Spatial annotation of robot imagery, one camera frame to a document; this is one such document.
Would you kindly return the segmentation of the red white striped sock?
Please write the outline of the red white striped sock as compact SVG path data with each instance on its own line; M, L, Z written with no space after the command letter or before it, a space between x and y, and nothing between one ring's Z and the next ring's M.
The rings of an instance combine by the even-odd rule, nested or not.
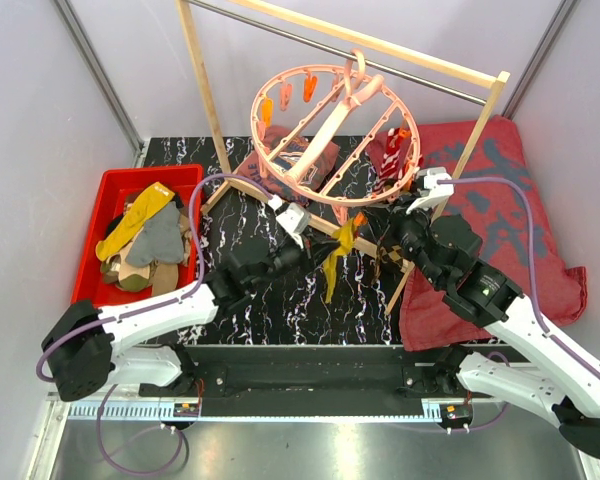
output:
M404 158L400 156L400 151L403 142L410 138L411 131L406 127L391 128L388 131L385 150L376 170L375 193L382 193L402 177Z

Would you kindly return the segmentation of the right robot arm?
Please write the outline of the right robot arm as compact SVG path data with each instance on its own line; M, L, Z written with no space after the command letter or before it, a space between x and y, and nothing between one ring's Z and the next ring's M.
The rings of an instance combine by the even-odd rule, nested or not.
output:
M533 375L454 346L435 364L437 390L486 394L535 414L578 450L600 459L600 360L534 309L531 298L479 257L481 238L459 215L423 209L363 211L378 242L396 245L460 319L505 341L538 369Z

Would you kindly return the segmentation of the pink round clip hanger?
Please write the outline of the pink round clip hanger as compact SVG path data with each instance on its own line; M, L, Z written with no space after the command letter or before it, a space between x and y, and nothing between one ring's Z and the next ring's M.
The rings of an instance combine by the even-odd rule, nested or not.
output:
M355 56L354 60L347 60L340 67L330 64L310 64L295 67L283 71L268 80L256 94L250 113L251 133L255 150L258 152L260 174L263 178L268 174L275 176L281 182L289 186L298 194L307 197L311 201L329 205L333 212L335 208L365 207L381 202L391 203L404 192L408 191L415 180L416 173L420 170L421 145L418 127L414 117L405 103L385 85L384 77L376 74L371 76L366 73L366 58L363 52L357 48L351 50ZM334 76L331 89L324 97L313 102L313 108L302 117L297 124L291 128L277 147L270 150L264 145L266 130L271 126L275 107L269 93L272 89L281 94L280 108L286 109L289 104L288 88L290 81L297 76L304 75L309 82L311 90L315 89L313 80L319 74L331 74ZM333 140L341 126L348 117L375 96L382 95L389 100L389 105L382 113L376 123L363 138L356 149L342 163L341 167L327 176L324 187L317 190L301 184L306 172L318 159L323 150ZM334 108L318 128L315 136L310 141L301 158L285 173L278 169L273 161L278 154L284 150L295 136L301 135L305 128L314 121L329 104ZM402 177L392 186L386 187L382 193L372 192L361 198L348 198L345 196L332 196L331 190L337 183L343 180L345 173L352 164L358 161L366 146L377 137L379 130L392 116L401 117L399 127L406 127L411 131L411 138L403 142L400 156L404 158L404 169Z

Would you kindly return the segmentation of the orange clothespin front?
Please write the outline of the orange clothespin front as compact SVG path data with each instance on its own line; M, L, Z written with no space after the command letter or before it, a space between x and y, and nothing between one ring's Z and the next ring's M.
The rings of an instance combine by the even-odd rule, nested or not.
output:
M363 212L358 212L353 219L353 226L356 230L368 224L367 217Z

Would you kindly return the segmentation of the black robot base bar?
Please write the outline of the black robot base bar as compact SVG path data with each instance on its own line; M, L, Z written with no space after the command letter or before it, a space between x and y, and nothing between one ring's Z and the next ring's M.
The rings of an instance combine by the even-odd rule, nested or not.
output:
M400 346L179 347L183 375L166 387L143 383L142 397L207 398L246 391L387 390L416 398L466 395L451 368L466 350L407 352Z

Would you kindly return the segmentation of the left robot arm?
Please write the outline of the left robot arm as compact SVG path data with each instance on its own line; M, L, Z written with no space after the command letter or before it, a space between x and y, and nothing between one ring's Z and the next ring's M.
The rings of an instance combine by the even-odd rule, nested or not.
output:
M309 273L338 247L335 239L302 235L278 247L240 247L201 281L128 304L71 304L41 343L38 377L64 402L83 400L111 385L152 385L176 396L195 386L196 372L173 346L149 340L243 310L261 284L287 273Z

